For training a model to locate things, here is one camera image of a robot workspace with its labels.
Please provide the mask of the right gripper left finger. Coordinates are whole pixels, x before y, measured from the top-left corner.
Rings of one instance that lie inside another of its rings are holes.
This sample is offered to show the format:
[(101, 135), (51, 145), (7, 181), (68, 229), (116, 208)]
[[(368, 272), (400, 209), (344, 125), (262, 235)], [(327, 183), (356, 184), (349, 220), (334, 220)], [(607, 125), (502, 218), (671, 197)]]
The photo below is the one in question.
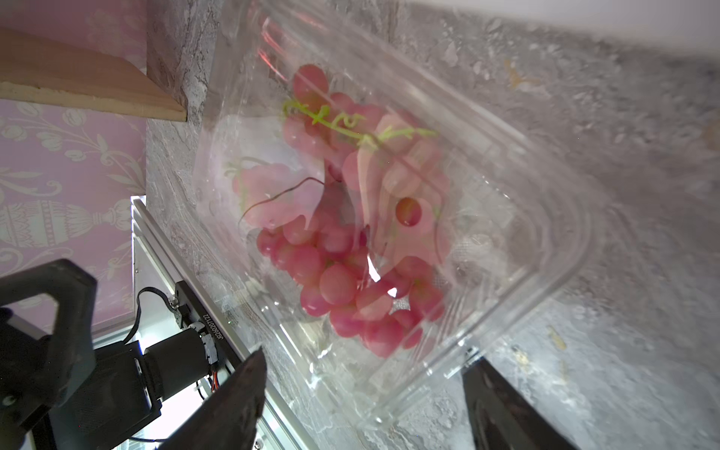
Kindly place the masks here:
[(258, 349), (159, 449), (252, 449), (266, 382), (266, 356)]

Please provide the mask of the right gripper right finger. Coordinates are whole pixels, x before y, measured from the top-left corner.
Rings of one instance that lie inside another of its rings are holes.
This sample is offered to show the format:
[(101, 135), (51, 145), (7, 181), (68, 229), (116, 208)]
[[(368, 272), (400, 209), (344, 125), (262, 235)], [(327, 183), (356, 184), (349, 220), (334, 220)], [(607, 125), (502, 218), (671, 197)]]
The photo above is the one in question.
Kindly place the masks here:
[(462, 372), (465, 401), (478, 449), (574, 449), (576, 446), (485, 358)]

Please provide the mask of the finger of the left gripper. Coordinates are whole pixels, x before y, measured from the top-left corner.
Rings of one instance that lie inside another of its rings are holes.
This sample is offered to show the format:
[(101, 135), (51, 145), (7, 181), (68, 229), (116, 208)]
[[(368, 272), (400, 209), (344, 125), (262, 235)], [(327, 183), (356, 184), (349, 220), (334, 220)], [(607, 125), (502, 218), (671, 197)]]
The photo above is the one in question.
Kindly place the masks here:
[(56, 303), (55, 343), (49, 352), (44, 378), (50, 391), (62, 393), (62, 404), (95, 369), (92, 318), (97, 280), (68, 259), (37, 265), (2, 277), (1, 309), (35, 296), (49, 296)]

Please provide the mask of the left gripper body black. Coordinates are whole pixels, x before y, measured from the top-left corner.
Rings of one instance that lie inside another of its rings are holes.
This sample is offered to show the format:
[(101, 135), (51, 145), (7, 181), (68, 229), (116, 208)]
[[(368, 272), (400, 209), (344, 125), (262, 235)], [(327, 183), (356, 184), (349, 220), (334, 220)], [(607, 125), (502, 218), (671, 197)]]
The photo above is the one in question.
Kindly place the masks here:
[(1, 447), (20, 449), (26, 435), (62, 404), (44, 378), (56, 337), (1, 309)]

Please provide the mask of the red grape bunch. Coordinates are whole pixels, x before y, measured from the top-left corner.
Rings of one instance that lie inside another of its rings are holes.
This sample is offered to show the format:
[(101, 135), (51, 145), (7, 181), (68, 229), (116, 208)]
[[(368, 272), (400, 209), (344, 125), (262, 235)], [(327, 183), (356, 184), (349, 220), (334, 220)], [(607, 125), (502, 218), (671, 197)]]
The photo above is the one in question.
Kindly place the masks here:
[(226, 169), (240, 223), (325, 318), (375, 356), (411, 350), (444, 315), (448, 179), (438, 134), (410, 114), (334, 92), (303, 65), (281, 107), (280, 140), (300, 162), (244, 157)]

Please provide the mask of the clear plastic clamshell container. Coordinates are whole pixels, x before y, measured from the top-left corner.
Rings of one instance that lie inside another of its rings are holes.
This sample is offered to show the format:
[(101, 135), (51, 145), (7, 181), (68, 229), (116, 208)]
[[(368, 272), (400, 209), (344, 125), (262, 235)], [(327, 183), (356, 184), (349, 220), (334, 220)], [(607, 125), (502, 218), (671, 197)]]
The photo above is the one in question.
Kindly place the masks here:
[(583, 186), (317, 1), (226, 1), (194, 190), (310, 390), (389, 425), (570, 279)]

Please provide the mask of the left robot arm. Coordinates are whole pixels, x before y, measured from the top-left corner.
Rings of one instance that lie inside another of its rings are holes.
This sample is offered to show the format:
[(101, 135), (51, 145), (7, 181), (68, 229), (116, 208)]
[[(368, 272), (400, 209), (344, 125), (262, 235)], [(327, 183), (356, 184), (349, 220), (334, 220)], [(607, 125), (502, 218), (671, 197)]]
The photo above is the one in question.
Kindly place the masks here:
[(2, 277), (2, 448), (20, 449), (35, 432), (40, 448), (112, 449), (209, 373), (193, 329), (146, 351), (129, 339), (95, 349), (97, 289), (67, 259)]

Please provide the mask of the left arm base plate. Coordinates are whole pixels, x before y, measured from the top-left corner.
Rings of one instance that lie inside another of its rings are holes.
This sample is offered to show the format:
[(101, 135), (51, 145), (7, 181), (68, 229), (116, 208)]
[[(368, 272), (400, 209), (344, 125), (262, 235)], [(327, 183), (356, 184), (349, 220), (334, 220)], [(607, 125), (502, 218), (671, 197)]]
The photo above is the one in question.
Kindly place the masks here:
[(180, 329), (191, 328), (198, 333), (210, 371), (219, 373), (224, 369), (228, 373), (234, 372), (243, 359), (234, 350), (227, 334), (221, 330), (219, 322), (211, 316), (187, 281), (178, 281), (174, 290), (176, 322)]

